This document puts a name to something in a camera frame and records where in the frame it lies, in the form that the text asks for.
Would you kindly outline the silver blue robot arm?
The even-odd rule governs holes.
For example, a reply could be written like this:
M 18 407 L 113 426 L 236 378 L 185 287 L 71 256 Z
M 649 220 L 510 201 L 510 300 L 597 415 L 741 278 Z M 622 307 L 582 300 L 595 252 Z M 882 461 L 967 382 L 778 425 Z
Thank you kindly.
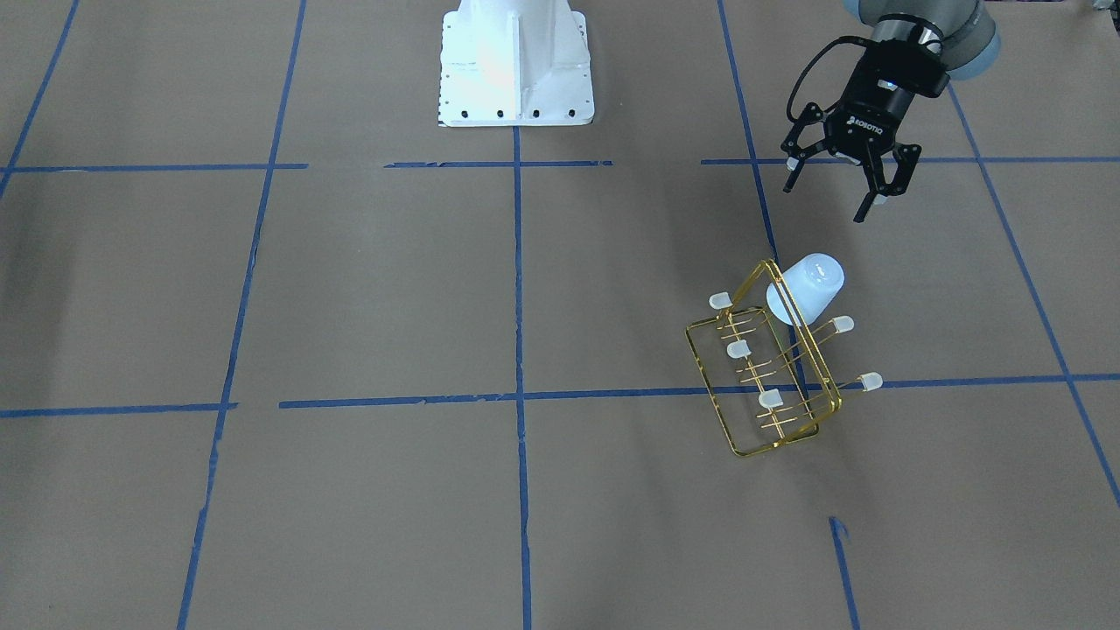
M 916 96 L 936 99 L 952 81 L 991 68 L 1004 40 L 983 1 L 844 1 L 844 9 L 871 28 L 868 38 L 844 35 L 829 41 L 801 71 L 788 92 L 792 124 L 781 141 L 795 184 L 809 160 L 829 154 L 864 169 L 868 191 L 856 223 L 876 205 L 904 194 L 920 164 L 920 143 L 900 143 L 900 124 Z M 808 102 L 793 112 L 809 72 L 838 46 L 859 46 L 851 76 L 836 103 Z

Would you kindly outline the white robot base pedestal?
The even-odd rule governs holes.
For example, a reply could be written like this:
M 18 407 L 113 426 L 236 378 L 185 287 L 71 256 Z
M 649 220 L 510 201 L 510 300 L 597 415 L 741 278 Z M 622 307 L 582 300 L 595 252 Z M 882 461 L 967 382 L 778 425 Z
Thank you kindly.
M 568 1 L 461 1 L 444 13 L 439 126 L 588 126 L 595 115 L 588 24 Z

